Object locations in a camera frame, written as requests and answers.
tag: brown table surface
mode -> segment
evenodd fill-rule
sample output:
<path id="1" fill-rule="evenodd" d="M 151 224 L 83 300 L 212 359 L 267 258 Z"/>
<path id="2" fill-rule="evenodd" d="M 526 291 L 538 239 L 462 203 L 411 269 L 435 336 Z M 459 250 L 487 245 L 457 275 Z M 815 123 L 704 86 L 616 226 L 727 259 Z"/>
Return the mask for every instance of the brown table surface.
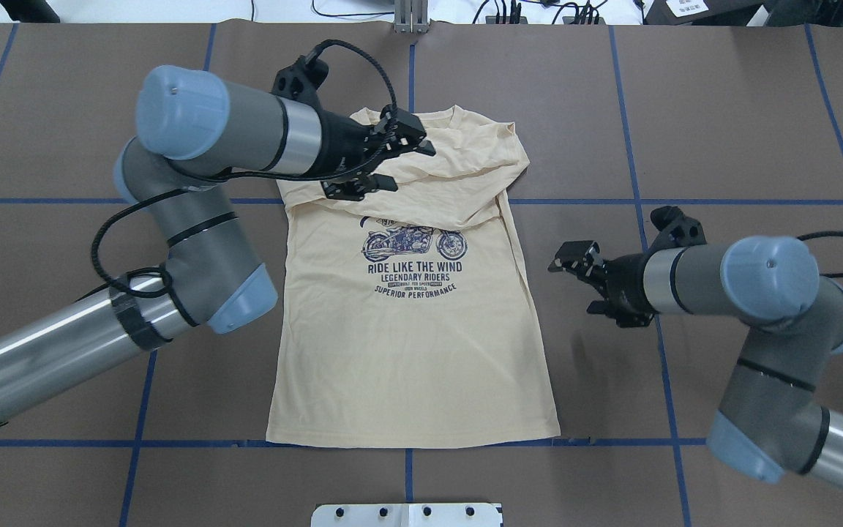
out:
<path id="1" fill-rule="evenodd" d="M 705 447 L 746 328 L 665 316 L 619 330 L 545 266 L 565 240 L 635 253 L 678 204 L 709 241 L 843 229 L 843 29 L 387 23 L 0 26 L 0 336 L 98 284 L 91 237 L 120 210 L 111 166 L 144 75 L 206 69 L 269 89 L 327 37 L 377 57 L 402 106 L 514 121 L 532 165 L 509 196 L 563 439 L 455 451 L 265 444 L 281 307 L 200 328 L 0 430 L 0 525 L 307 525 L 316 504 L 499 501 L 506 525 L 843 525 L 843 494 L 741 476 Z M 359 57 L 328 51 L 326 108 L 386 103 Z M 228 192 L 272 279 L 287 220 L 271 182 Z M 107 267 L 164 259 L 147 214 Z M 843 241 L 816 242 L 843 269 Z M 843 356 L 817 400 L 843 413 Z"/>

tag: label sticker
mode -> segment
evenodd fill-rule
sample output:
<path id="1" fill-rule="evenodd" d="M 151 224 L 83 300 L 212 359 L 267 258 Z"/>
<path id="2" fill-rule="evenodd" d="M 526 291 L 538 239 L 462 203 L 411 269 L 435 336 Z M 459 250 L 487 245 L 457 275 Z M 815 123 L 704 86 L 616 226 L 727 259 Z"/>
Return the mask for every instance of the label sticker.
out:
<path id="1" fill-rule="evenodd" d="M 705 0 L 665 0 L 676 17 L 686 17 L 708 10 Z"/>

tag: t-shirt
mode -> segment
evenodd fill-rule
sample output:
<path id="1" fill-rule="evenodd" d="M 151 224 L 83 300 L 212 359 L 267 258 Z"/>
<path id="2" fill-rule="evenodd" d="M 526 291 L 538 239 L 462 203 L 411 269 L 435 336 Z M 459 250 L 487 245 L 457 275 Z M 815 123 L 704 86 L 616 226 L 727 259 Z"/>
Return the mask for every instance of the t-shirt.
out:
<path id="1" fill-rule="evenodd" d="M 506 197 L 528 166 L 515 126 L 457 106 L 419 118 L 438 153 L 384 161 L 397 193 L 335 201 L 319 183 L 279 182 L 288 259 L 269 441 L 459 448 L 559 434 Z"/>

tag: white floor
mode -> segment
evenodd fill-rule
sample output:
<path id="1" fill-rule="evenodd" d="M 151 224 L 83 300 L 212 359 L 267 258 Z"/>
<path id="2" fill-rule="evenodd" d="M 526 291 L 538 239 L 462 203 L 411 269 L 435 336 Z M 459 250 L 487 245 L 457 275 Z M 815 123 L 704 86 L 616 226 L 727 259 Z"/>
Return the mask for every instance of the white floor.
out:
<path id="1" fill-rule="evenodd" d="M 391 20 L 391 15 L 375 17 L 327 18 L 311 10 L 311 0 L 49 0 L 54 11 L 66 23 L 151 23 L 154 21 L 187 21 L 213 23 L 227 19 L 250 19 L 255 3 L 255 21 L 340 21 Z M 392 0 L 315 0 L 318 10 L 325 13 L 366 13 L 392 10 Z M 428 13 L 432 20 L 451 23 L 471 23 L 479 6 L 478 0 L 429 0 Z M 492 2 L 479 18 L 495 14 Z M 539 4 L 522 5 L 522 14 L 529 23 L 551 23 L 557 7 L 545 9 Z M 562 14 L 571 14 L 567 9 Z M 600 14 L 608 24 L 639 24 L 638 7 L 632 0 L 606 0 Z M 765 11 L 760 10 L 750 26 L 761 26 Z M 9 15 L 0 6 L 0 23 L 9 23 Z"/>

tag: motorcycle graphic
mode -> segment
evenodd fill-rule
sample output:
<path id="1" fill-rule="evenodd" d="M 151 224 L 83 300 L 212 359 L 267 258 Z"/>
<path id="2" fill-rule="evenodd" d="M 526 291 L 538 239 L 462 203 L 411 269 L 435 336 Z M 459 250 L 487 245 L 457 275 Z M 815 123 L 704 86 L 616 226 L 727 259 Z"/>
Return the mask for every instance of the motorcycle graphic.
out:
<path id="1" fill-rule="evenodd" d="M 468 241 L 457 231 L 404 225 L 386 227 L 385 233 L 371 231 L 366 237 L 362 253 L 369 261 L 383 261 L 396 254 L 425 254 L 431 249 L 435 231 L 441 233 L 435 249 L 446 260 L 460 260 L 468 252 Z"/>

